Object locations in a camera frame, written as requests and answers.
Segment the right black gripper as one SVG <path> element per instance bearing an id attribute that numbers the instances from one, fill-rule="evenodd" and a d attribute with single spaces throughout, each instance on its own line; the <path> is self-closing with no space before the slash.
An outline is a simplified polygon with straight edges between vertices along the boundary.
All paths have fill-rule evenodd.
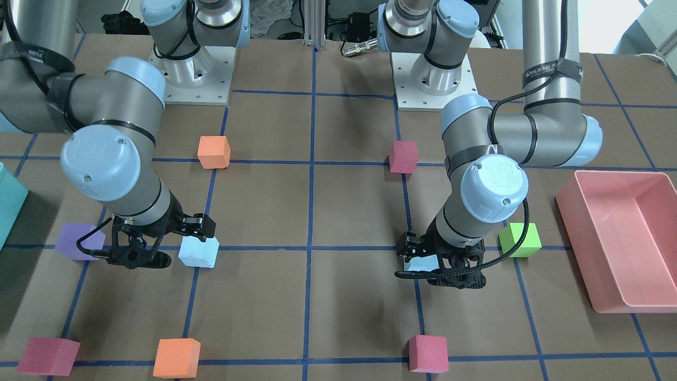
<path id="1" fill-rule="evenodd" d="M 112 224 L 110 249 L 87 249 L 82 242 L 100 231 L 109 222 Z M 126 223 L 112 214 L 99 226 L 77 240 L 77 249 L 95 258 L 103 258 L 111 265 L 128 269 L 139 267 L 163 269 L 171 265 L 171 257 L 159 251 L 163 237 L 170 232 L 185 237 L 196 237 L 201 242 L 215 236 L 217 223 L 208 214 L 184 214 L 176 197 L 171 196 L 168 210 L 156 222 L 145 226 Z"/>

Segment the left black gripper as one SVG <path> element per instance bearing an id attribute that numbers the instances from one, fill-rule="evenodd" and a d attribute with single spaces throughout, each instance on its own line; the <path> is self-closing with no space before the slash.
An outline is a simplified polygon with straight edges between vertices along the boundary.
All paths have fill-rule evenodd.
<path id="1" fill-rule="evenodd" d="M 432 270 L 408 270 L 396 272 L 399 279 L 425 279 L 433 286 L 458 289 L 481 289 L 486 286 L 483 265 L 483 237 L 465 237 L 449 227 L 445 217 L 436 217 L 425 234 L 417 237 L 413 232 L 404 232 L 396 243 L 396 255 L 409 263 L 413 258 L 435 259 L 437 268 Z"/>

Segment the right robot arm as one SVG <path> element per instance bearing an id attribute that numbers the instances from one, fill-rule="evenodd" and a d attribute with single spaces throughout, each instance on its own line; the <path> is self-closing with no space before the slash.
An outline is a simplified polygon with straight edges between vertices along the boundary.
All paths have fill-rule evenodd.
<path id="1" fill-rule="evenodd" d="M 2 42 L 2 132 L 64 133 L 65 175 L 111 212 L 112 246 L 75 246 L 87 258 L 128 269 L 163 269 L 165 235 L 184 237 L 189 253 L 214 257 L 217 224 L 188 215 L 152 168 L 167 83 L 187 84 L 176 64 L 197 62 L 191 82 L 210 77 L 206 47 L 249 43 L 248 1 L 143 1 L 143 21 L 167 72 L 136 57 L 118 57 L 101 77 L 77 73 L 74 51 L 77 2 L 5 1 Z"/>

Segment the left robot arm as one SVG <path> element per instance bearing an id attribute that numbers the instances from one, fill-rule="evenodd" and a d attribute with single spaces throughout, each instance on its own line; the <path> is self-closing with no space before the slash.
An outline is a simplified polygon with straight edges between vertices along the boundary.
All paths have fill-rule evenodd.
<path id="1" fill-rule="evenodd" d="M 524 1 L 522 92 L 491 105 L 477 93 L 442 110 L 445 169 L 452 192 L 417 237 L 404 232 L 405 262 L 433 257 L 432 270 L 397 271 L 399 279 L 480 289 L 482 270 L 517 251 L 529 224 L 523 164 L 583 166 L 600 151 L 599 122 L 582 113 L 578 3 Z"/>

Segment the orange block near arm bases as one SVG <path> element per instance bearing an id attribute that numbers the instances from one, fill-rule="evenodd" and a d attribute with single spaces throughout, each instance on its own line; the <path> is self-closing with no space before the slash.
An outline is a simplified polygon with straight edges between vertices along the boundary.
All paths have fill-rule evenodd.
<path id="1" fill-rule="evenodd" d="M 231 158 L 231 147 L 227 137 L 223 135 L 200 137 L 197 156 L 204 169 L 227 168 Z"/>

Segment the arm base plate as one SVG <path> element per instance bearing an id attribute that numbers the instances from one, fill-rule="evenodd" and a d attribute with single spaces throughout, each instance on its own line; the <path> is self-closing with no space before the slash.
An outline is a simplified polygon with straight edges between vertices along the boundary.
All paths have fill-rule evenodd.
<path id="1" fill-rule="evenodd" d="M 166 79 L 167 105 L 227 106 L 234 74 L 235 47 L 202 47 L 186 60 L 167 60 L 150 53 L 150 64 Z"/>
<path id="2" fill-rule="evenodd" d="M 468 56 L 459 67 L 444 69 L 423 54 L 394 52 L 391 65 L 399 110 L 441 110 L 455 97 L 477 93 Z"/>

